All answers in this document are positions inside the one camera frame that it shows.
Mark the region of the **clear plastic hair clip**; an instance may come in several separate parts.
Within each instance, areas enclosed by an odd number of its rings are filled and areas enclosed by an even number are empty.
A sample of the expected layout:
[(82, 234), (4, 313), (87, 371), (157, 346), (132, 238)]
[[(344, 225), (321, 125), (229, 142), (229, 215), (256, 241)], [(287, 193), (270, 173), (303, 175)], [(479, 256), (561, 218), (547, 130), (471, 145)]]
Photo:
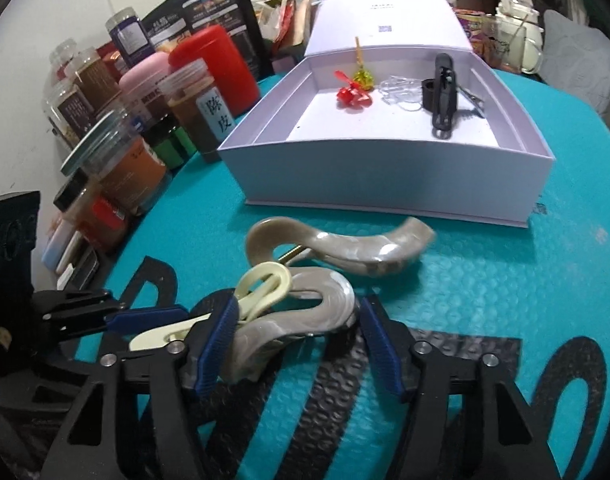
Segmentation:
[(422, 108), (422, 82), (420, 79), (390, 76), (377, 85), (385, 104), (395, 105), (405, 112), (417, 112)]

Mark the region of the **black long hair clip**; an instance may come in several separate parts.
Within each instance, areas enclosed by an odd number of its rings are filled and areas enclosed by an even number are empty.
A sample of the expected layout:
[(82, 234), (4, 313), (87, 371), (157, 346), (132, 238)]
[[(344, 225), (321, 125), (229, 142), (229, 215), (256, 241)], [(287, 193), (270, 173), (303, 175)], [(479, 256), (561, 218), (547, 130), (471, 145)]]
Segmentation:
[(448, 139), (453, 130), (457, 110), (457, 76), (454, 61), (447, 53), (435, 58), (433, 80), (433, 133), (439, 139)]

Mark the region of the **instant noodle cup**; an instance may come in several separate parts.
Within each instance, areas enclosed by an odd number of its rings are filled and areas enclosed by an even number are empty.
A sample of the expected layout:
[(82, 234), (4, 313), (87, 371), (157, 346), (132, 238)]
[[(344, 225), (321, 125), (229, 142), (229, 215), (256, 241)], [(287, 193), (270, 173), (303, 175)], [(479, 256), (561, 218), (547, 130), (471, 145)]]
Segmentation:
[(485, 58), (490, 48), (490, 36), (494, 31), (491, 16), (482, 11), (459, 8), (455, 10), (455, 14), (473, 51), (480, 58)]

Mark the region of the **brown spice jar clear lid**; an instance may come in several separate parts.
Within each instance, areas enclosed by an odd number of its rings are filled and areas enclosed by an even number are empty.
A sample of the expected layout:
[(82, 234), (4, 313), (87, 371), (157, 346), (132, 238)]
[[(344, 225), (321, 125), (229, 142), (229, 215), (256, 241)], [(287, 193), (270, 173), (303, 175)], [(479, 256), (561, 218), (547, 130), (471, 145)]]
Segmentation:
[(160, 80), (156, 87), (206, 162), (218, 162), (218, 148), (235, 128), (235, 118), (199, 58)]

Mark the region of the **lavender open gift box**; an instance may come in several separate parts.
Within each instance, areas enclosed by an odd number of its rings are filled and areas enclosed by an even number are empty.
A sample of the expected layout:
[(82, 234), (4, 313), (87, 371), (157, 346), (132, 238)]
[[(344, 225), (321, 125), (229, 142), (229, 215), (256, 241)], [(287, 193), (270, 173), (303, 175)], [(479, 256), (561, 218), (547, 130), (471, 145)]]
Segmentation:
[[(428, 110), (341, 108), (334, 76), (425, 80), (454, 61), (458, 107), (448, 139)], [(486, 117), (459, 93), (485, 102)], [(220, 145), (251, 204), (376, 210), (525, 226), (554, 162), (525, 108), (472, 50), (446, 0), (321, 0), (305, 56)]]

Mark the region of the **purple label jar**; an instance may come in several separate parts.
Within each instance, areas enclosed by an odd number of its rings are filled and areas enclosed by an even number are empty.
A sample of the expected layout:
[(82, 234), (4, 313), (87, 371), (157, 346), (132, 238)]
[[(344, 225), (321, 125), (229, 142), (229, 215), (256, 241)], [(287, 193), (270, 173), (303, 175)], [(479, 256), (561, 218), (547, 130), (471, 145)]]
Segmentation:
[(133, 68), (155, 53), (144, 25), (131, 6), (106, 21), (106, 29), (128, 68)]

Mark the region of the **grey leaf cushion far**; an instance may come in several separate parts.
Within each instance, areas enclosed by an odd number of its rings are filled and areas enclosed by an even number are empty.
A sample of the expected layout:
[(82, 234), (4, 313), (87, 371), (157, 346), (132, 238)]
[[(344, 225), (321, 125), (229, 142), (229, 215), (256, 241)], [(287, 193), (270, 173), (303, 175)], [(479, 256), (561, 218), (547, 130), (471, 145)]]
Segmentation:
[(559, 12), (544, 12), (544, 47), (538, 76), (603, 115), (610, 105), (610, 39)]

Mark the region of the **red flower hair clip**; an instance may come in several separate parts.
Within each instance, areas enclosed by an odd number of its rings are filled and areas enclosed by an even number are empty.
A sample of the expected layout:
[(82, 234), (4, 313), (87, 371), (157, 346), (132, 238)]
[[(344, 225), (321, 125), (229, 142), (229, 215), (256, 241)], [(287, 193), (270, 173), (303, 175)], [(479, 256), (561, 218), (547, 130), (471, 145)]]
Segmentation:
[(361, 87), (354, 79), (349, 78), (341, 70), (336, 70), (334, 76), (337, 77), (343, 86), (337, 90), (337, 104), (341, 108), (360, 108), (369, 107), (373, 101), (370, 93)]

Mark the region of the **yellow lollipop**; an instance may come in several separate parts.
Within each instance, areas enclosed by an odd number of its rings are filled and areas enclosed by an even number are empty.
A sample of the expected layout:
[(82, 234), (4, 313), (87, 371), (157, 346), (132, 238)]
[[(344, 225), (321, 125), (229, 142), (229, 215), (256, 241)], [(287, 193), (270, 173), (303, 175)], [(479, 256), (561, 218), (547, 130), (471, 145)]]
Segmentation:
[(361, 50), (358, 37), (355, 38), (355, 52), (357, 70), (354, 73), (353, 81), (355, 81), (363, 91), (370, 92), (375, 86), (375, 80), (369, 70), (367, 70), (365, 62), (363, 62), (363, 50)]

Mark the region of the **pink lidded jar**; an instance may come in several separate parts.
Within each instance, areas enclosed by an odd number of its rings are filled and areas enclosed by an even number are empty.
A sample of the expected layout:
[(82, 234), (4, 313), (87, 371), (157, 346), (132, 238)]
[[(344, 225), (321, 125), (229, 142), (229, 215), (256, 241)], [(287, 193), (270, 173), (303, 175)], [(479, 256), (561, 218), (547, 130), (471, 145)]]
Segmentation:
[(170, 73), (168, 54), (157, 51), (127, 70), (119, 81), (123, 96), (146, 124), (155, 124), (169, 113), (159, 82)]

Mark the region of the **blue fishbone hair clip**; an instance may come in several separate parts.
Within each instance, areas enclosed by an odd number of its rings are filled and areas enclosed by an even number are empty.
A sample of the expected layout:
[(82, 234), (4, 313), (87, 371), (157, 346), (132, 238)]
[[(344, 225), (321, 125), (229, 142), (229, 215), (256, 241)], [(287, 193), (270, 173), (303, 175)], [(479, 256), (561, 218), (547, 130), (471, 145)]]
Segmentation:
[(474, 107), (476, 113), (480, 115), (480, 117), (485, 118), (485, 102), (479, 97), (472, 93), (467, 88), (462, 86), (458, 86), (459, 93)]

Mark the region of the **white cream kettle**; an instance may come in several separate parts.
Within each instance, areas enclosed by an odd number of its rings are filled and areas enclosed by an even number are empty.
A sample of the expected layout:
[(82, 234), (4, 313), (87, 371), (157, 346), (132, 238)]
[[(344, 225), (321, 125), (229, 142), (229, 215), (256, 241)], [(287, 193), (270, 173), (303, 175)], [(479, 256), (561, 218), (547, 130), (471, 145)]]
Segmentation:
[(514, 37), (524, 37), (522, 73), (536, 74), (542, 62), (544, 29), (539, 25), (540, 13), (533, 0), (499, 0), (496, 18), (503, 30)]

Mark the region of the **beige marbled wave clip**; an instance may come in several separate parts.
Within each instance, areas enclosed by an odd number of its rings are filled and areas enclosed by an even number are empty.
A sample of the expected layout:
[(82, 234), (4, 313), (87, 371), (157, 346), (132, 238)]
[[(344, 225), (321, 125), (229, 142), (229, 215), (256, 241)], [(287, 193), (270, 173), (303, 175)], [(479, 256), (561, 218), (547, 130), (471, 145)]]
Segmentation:
[(288, 217), (257, 222), (247, 233), (250, 268), (233, 289), (206, 296), (206, 314), (194, 318), (183, 341), (183, 388), (192, 389), (192, 330), (229, 296), (239, 321), (217, 380), (256, 380), (283, 347), (352, 326), (357, 299), (349, 275), (380, 276), (403, 270), (431, 245), (435, 232), (417, 218), (392, 231), (352, 236), (322, 231)]

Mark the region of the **teal bubble mailer mat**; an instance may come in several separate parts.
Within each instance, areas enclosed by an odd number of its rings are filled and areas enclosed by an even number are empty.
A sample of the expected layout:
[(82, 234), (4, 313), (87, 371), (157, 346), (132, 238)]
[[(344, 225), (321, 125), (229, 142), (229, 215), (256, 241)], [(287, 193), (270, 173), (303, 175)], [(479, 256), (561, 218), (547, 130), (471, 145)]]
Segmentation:
[(352, 277), (352, 327), (189, 396), (171, 431), (209, 478), (610, 479), (610, 132), (506, 84), (555, 156), (527, 228), (436, 220), (418, 263)]

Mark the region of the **red cylindrical canister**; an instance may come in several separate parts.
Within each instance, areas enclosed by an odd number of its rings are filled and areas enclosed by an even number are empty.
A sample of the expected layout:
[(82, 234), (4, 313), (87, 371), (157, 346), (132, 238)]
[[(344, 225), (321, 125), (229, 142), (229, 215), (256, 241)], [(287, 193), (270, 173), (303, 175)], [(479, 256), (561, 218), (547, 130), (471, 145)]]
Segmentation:
[(223, 26), (206, 27), (180, 41), (168, 55), (168, 63), (179, 70), (199, 58), (214, 77), (233, 116), (247, 112), (261, 99), (250, 68)]

